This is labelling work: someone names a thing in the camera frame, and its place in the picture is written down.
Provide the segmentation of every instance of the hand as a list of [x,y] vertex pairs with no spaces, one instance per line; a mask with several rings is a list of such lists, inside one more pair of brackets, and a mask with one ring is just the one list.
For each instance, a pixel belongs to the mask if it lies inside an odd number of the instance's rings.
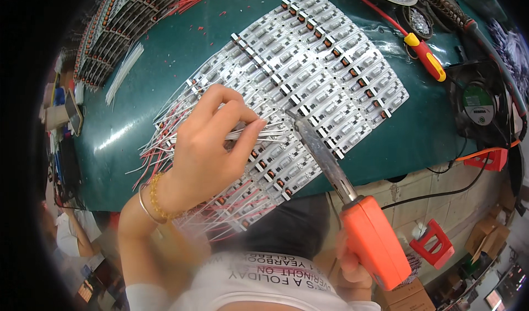
[[68,217],[71,217],[71,216],[73,216],[75,214],[75,209],[71,208],[70,202],[65,202],[64,203],[63,211]]
[[348,252],[347,233],[342,229],[336,236],[336,258],[340,260],[341,275],[338,275],[338,286],[344,288],[369,288],[371,296],[371,285],[373,279],[367,270],[360,264],[358,257]]
[[[228,152],[223,146],[224,138],[239,121],[248,125]],[[158,200],[162,209],[191,209],[240,178],[266,123],[235,90],[219,84],[210,86],[178,129],[173,168],[162,177],[162,192],[169,195]]]

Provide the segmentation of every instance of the white t-shirt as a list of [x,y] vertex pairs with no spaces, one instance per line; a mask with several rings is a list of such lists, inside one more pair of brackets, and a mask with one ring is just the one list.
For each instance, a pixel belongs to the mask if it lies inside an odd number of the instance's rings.
[[236,301],[274,302],[304,311],[380,311],[372,301],[342,300],[308,259],[276,253],[215,254],[172,304],[155,285],[130,285],[126,294],[131,311],[217,311]]
[[[75,210],[75,217],[85,230],[90,242],[93,242],[101,235],[94,215],[90,211]],[[77,233],[68,215],[60,215],[55,225],[57,226],[57,247],[70,257],[80,257],[79,246],[77,245]]]

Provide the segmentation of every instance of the white circuit board panel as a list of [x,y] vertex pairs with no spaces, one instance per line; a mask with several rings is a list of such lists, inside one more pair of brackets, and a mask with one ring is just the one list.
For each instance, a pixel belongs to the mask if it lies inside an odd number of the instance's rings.
[[[280,3],[232,34],[168,103],[186,99],[179,109],[192,108],[202,88],[223,84],[270,124],[292,131],[285,110],[308,117],[340,161],[409,95],[375,45],[331,2]],[[211,201],[215,222],[246,230],[321,173],[294,132],[273,139],[282,143],[256,145],[242,178]]]

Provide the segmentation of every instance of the red and yellow screwdriver handle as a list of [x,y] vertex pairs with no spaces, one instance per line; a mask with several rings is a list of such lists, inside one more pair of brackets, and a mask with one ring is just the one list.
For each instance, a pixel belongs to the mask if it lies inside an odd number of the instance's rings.
[[435,78],[435,80],[443,82],[446,79],[446,73],[443,66],[441,66],[437,58],[433,56],[432,51],[424,40],[419,41],[415,33],[410,32],[404,37],[404,42],[415,50],[421,63],[423,63],[424,67]]
[[412,273],[393,228],[373,196],[351,207],[345,205],[340,219],[349,252],[357,255],[380,288],[392,290]]

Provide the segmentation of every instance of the bangle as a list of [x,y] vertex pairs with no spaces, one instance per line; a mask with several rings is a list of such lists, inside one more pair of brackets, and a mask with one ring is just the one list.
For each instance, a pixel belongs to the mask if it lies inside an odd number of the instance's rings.
[[160,206],[158,205],[158,198],[156,197],[156,187],[158,185],[158,180],[163,175],[163,173],[156,174],[151,181],[151,205],[152,208],[162,217],[166,220],[174,219],[180,215],[182,215],[183,211],[177,212],[177,213],[168,213],[165,212]]
[[142,184],[140,185],[140,191],[137,193],[138,198],[140,199],[140,205],[141,205],[143,211],[145,211],[145,213],[149,216],[149,218],[151,218],[151,220],[152,220],[153,222],[155,222],[156,224],[160,224],[160,225],[161,225],[161,224],[165,224],[165,222],[159,222],[159,221],[157,221],[157,220],[156,220],[156,219],[155,219],[155,218],[149,213],[149,211],[147,211],[147,208],[145,208],[145,204],[143,203],[143,200],[141,199],[141,191],[142,191],[146,186],[147,186],[147,185],[146,185],[145,183],[142,183]]

